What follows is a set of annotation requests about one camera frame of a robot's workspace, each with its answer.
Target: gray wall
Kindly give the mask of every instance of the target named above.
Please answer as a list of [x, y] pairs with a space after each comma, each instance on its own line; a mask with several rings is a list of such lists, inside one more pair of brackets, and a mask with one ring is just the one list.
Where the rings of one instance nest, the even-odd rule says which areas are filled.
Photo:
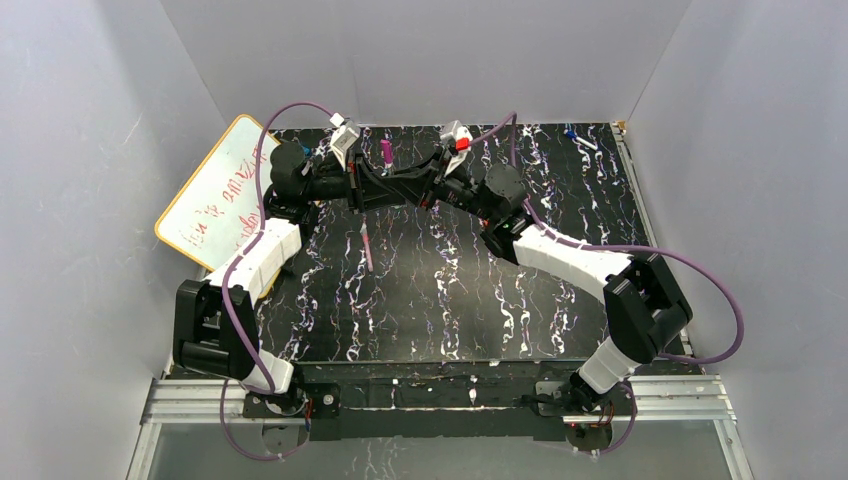
[[227, 121], [380, 125], [625, 119], [689, 2], [162, 0]]
[[[663, 244], [726, 278], [745, 343], [717, 366], [758, 478], [845, 478], [848, 4], [695, 0], [631, 118]], [[729, 309], [683, 275], [693, 342]]]
[[2, 478], [123, 478], [196, 272], [153, 223], [225, 124], [124, 3], [0, 2]]

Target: purple cable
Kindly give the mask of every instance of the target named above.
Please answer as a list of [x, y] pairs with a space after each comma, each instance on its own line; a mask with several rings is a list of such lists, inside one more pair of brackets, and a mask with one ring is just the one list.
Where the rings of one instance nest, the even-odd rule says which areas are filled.
[[[262, 238], [262, 235], [265, 233], [264, 232], [264, 230], [265, 230], [265, 204], [264, 204], [263, 198], [262, 198], [263, 197], [263, 195], [262, 195], [262, 193], [263, 193], [262, 192], [262, 177], [259, 174], [260, 159], [262, 158], [262, 144], [264, 143], [265, 135], [268, 134], [268, 130], [271, 128], [271, 124], [274, 123], [274, 120], [276, 120], [277, 117], [280, 116], [280, 114], [282, 114], [283, 112], [285, 112], [286, 110], [288, 110], [292, 107], [298, 107], [298, 106], [315, 107], [318, 110], [321, 110], [322, 112], [326, 113], [329, 116], [333, 115], [327, 108], [325, 108], [321, 105], [318, 105], [317, 103], [296, 102], [296, 103], [291, 103], [289, 105], [286, 105], [285, 107], [277, 110], [277, 112], [274, 113], [274, 115], [271, 116], [271, 118], [268, 120], [268, 122], [262, 128], [262, 134], [259, 136], [259, 141], [257, 142], [257, 145], [256, 145], [256, 157], [255, 157], [256, 163], [254, 164], [254, 177], [256, 179], [256, 196], [259, 199], [259, 232], [257, 233], [256, 237], [250, 243], [248, 243], [246, 247], [244, 247], [244, 253], [250, 252], [250, 250], [253, 249], [253, 247], [259, 242], [259, 240]], [[262, 391], [262, 390], [259, 390], [259, 389], [253, 389], [253, 390], [258, 392], [258, 393], [273, 395], [274, 391], [276, 390], [276, 385], [274, 385], [274, 379], [273, 379], [273, 377], [271, 377], [271, 372], [268, 371], [268, 367], [266, 367], [265, 363], [262, 362], [262, 359], [259, 358], [259, 352], [257, 352], [256, 348], [253, 347], [253, 345], [250, 342], [250, 338], [248, 338], [248, 336], [247, 336], [247, 332], [245, 332], [244, 327], [241, 326], [241, 322], [239, 322], [239, 320], [238, 320], [238, 316], [236, 315], [235, 308], [233, 308], [233, 301], [230, 298], [230, 288], [229, 288], [230, 275], [232, 275], [232, 273], [235, 271], [236, 267], [241, 262], [242, 258], [243, 257], [241, 255], [238, 255], [233, 260], [233, 262], [230, 263], [229, 267], [227, 267], [227, 270], [224, 272], [224, 278], [223, 278], [222, 287], [221, 287], [221, 293], [222, 293], [222, 296], [224, 297], [224, 308], [226, 308], [227, 314], [230, 316], [230, 320], [233, 322], [233, 328], [235, 328], [236, 333], [239, 336], [239, 339], [241, 339], [241, 343], [244, 344], [244, 347], [247, 349], [247, 353], [250, 355], [250, 358], [253, 359], [253, 362], [256, 363], [257, 367], [259, 367], [259, 371], [262, 372], [262, 376], [265, 377], [265, 381], [268, 382], [268, 387], [269, 387], [268, 391]]]
[[[518, 165], [515, 162], [515, 122], [517, 115], [515, 112], [510, 112], [507, 116], [496, 125], [494, 128], [486, 132], [485, 134], [475, 138], [471, 141], [471, 145], [482, 142], [499, 130], [501, 130], [504, 126], [506, 126], [507, 122], [512, 119], [512, 131], [510, 132], [510, 151], [509, 151], [509, 163], [515, 168], [518, 168]], [[554, 231], [548, 227], [542, 220], [539, 218], [539, 215], [536, 214], [536, 211], [533, 209], [533, 206], [530, 204], [530, 199], [524, 200], [524, 208], [533, 217], [533, 221], [542, 229], [542, 232], [552, 238], [556, 243], [561, 245], [565, 245], [572, 248], [582, 248], [587, 251], [607, 251], [607, 252], [645, 252], [645, 253], [656, 253], [665, 257], [671, 257], [687, 266], [695, 270], [704, 276], [707, 280], [712, 282], [716, 288], [724, 295], [727, 299], [727, 303], [730, 304], [731, 310], [733, 310], [733, 315], [736, 318], [736, 338], [733, 340], [733, 344], [730, 345], [730, 348], [725, 350], [723, 353], [716, 355], [714, 357], [707, 358], [691, 358], [684, 357], [681, 355], [672, 355], [670, 353], [660, 353], [660, 358], [665, 358], [667, 360], [673, 360], [675, 362], [680, 363], [688, 363], [691, 365], [707, 365], [711, 363], [718, 363], [730, 358], [739, 347], [742, 346], [742, 339], [745, 337], [745, 321], [742, 314], [742, 307], [739, 305], [739, 302], [736, 300], [736, 297], [733, 296], [733, 293], [730, 292], [730, 288], [724, 284], [721, 280], [719, 280], [712, 272], [707, 270], [703, 265], [695, 262], [694, 260], [685, 257], [679, 253], [672, 252], [671, 250], [666, 250], [664, 248], [658, 247], [649, 247], [642, 245], [585, 245], [577, 242], [572, 242], [565, 238], [559, 237], [554, 233]]]
[[224, 418], [224, 400], [227, 396], [227, 385], [229, 385], [229, 383], [230, 379], [224, 380], [224, 388], [221, 389], [221, 403], [218, 405], [218, 417], [221, 420], [221, 426], [224, 428], [224, 437], [227, 438], [227, 443], [229, 443], [230, 446], [233, 447], [233, 450], [239, 452], [240, 454], [244, 455], [245, 457], [251, 460], [256, 460], [259, 462], [276, 462], [277, 460], [282, 460], [288, 457], [289, 455], [296, 453], [298, 450], [303, 448], [304, 445], [306, 445], [306, 442], [304, 442], [286, 453], [278, 453], [276, 455], [257, 455], [241, 448], [241, 446], [236, 443], [236, 439], [233, 438], [233, 434], [230, 432], [230, 428], [227, 426], [227, 421]]
[[633, 389], [630, 387], [630, 385], [622, 382], [619, 383], [618, 386], [621, 387], [622, 390], [624, 390], [624, 393], [630, 395], [630, 409], [632, 410], [632, 413], [630, 414], [630, 421], [627, 422], [627, 428], [624, 429], [624, 433], [621, 435], [621, 437], [609, 447], [598, 450], [598, 455], [610, 453], [616, 448], [624, 445], [624, 442], [627, 440], [627, 437], [630, 436], [630, 432], [633, 431], [633, 425], [636, 423], [636, 414], [639, 413], [639, 409], [636, 407], [636, 395], [633, 393]]

